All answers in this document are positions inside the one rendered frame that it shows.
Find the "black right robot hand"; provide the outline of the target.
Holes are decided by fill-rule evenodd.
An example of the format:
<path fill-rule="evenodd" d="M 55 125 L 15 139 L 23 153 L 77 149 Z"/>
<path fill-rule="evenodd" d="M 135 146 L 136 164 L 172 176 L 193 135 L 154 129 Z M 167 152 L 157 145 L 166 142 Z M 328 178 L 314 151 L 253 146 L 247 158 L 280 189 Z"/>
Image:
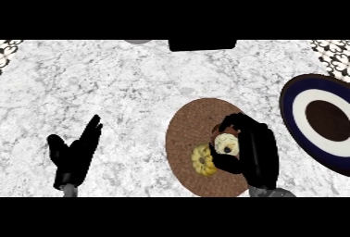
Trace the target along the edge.
<path fill-rule="evenodd" d="M 249 115 L 228 115 L 219 127 L 224 132 L 234 127 L 238 133 L 240 157 L 222 155 L 210 145 L 215 166 L 232 174 L 244 174 L 249 185 L 274 190 L 280 176 L 280 155 L 277 140 L 266 123 L 258 122 Z"/>

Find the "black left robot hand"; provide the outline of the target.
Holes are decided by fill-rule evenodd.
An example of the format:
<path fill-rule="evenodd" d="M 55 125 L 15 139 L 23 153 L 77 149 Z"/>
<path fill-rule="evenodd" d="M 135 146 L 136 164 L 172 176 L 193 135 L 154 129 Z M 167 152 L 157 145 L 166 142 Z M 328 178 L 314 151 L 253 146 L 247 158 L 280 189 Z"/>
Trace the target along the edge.
<path fill-rule="evenodd" d="M 101 136 L 102 124 L 98 115 L 91 119 L 83 135 L 71 145 L 66 144 L 60 135 L 51 134 L 48 136 L 49 157 L 57 165 L 55 189 L 63 190 L 69 184 L 74 187 L 83 184 Z"/>

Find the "cupcake with white frosting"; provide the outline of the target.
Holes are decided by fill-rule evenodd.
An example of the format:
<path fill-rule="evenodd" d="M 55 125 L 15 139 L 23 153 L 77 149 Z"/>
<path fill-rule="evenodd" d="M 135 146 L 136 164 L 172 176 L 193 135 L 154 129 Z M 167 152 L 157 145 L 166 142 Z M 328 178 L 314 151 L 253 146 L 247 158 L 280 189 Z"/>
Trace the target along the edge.
<path fill-rule="evenodd" d="M 240 143 L 238 143 L 238 130 L 234 127 L 228 127 L 224 131 L 219 131 L 219 126 L 212 135 L 212 143 L 216 153 L 221 155 L 238 156 Z"/>

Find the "round brown woven placemat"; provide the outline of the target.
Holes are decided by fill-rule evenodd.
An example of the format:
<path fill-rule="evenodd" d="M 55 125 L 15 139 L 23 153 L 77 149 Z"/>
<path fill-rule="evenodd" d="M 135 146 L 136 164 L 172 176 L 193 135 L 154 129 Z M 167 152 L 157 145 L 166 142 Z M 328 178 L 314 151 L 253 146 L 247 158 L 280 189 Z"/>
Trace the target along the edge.
<path fill-rule="evenodd" d="M 209 144 L 216 125 L 227 115 L 238 113 L 240 108 L 218 98 L 203 98 L 188 103 L 175 113 L 167 135 L 166 151 L 173 173 L 198 196 L 238 196 L 249 183 L 243 174 L 218 170 L 212 176 L 198 174 L 194 168 L 193 151 L 200 144 Z"/>

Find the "navy and white plate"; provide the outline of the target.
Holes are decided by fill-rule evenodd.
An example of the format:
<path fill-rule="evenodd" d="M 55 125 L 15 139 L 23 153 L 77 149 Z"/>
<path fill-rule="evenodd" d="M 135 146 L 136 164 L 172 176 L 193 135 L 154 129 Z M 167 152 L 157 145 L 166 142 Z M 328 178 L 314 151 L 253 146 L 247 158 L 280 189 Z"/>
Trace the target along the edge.
<path fill-rule="evenodd" d="M 321 74 L 300 75 L 286 84 L 280 106 L 300 147 L 350 177 L 350 83 Z"/>

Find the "yellow corn cob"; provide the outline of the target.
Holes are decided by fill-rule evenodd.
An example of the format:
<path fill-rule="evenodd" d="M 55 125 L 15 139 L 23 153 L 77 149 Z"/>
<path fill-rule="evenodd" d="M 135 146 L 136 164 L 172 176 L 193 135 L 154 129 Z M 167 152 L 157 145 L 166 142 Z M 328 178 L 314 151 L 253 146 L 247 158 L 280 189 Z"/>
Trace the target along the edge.
<path fill-rule="evenodd" d="M 203 176 L 212 176 L 216 173 L 216 166 L 212 160 L 210 145 L 204 143 L 193 151 L 194 170 Z"/>

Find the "black appliance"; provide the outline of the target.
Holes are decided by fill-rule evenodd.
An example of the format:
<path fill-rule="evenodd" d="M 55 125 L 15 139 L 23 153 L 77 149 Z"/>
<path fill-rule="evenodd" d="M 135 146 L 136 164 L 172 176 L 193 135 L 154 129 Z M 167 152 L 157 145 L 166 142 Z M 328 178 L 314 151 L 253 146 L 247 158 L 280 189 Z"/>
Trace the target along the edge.
<path fill-rule="evenodd" d="M 173 52 L 232 49 L 235 45 L 237 45 L 235 40 L 229 40 L 229 41 L 170 40 L 169 41 L 170 50 Z"/>

